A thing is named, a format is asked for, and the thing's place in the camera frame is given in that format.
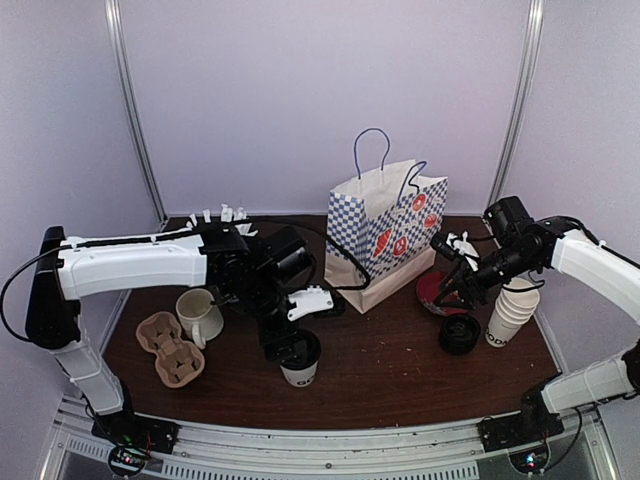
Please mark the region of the white paper coffee cup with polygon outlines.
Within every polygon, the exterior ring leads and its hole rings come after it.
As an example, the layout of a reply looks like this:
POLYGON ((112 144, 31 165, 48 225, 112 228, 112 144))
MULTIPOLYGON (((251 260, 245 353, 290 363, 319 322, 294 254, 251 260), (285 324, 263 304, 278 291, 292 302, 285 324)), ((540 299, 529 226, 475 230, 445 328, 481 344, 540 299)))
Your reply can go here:
POLYGON ((320 357, 317 352, 306 352, 282 362, 280 369, 287 383, 295 388, 310 385, 316 377, 320 357))

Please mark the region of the blue checkered paper bag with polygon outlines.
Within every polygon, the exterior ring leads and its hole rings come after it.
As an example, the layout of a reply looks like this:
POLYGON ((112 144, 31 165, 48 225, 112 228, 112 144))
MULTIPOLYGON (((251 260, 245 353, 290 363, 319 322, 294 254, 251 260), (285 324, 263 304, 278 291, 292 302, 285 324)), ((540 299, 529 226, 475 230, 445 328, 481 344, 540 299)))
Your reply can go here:
POLYGON ((380 166, 362 171, 329 193, 325 281, 339 290, 361 314, 431 268, 436 252, 430 240, 440 230, 448 178, 422 174, 425 161, 387 163, 391 141, 387 133, 368 128, 359 137, 377 132, 386 141, 380 166))

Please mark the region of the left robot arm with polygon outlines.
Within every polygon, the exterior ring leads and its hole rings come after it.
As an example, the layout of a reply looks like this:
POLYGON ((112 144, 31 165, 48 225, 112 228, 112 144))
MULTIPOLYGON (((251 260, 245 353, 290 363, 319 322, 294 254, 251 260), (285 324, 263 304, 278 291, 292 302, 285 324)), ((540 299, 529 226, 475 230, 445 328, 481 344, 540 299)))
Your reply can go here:
POLYGON ((267 359, 288 360, 302 350, 298 320, 334 305, 321 287, 285 291, 285 284, 312 264, 305 241, 291 227, 265 239, 214 222, 94 240, 65 237, 63 229, 53 227, 36 259, 25 333, 52 353, 93 410, 105 416, 106 429, 121 443, 133 444, 143 436, 143 421, 126 408, 121 381, 84 339, 77 320, 80 300, 119 290, 213 286, 257 321, 267 359))

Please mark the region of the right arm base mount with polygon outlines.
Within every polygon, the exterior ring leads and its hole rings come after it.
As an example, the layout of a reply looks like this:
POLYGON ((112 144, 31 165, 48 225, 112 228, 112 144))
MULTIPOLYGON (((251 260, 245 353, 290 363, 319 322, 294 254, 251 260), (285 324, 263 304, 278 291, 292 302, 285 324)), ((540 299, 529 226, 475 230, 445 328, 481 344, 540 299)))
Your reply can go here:
POLYGON ((476 427, 486 453, 542 441, 564 432, 564 425, 557 414, 538 423, 522 413, 485 417, 476 427))

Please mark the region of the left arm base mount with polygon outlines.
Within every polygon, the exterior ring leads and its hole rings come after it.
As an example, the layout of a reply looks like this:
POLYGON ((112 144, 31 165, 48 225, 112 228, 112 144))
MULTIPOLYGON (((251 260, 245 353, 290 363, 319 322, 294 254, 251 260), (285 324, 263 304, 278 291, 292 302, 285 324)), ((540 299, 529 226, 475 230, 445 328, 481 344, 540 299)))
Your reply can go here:
POLYGON ((145 452, 171 454, 179 425, 127 411, 94 418, 91 433, 114 444, 134 447, 145 452))

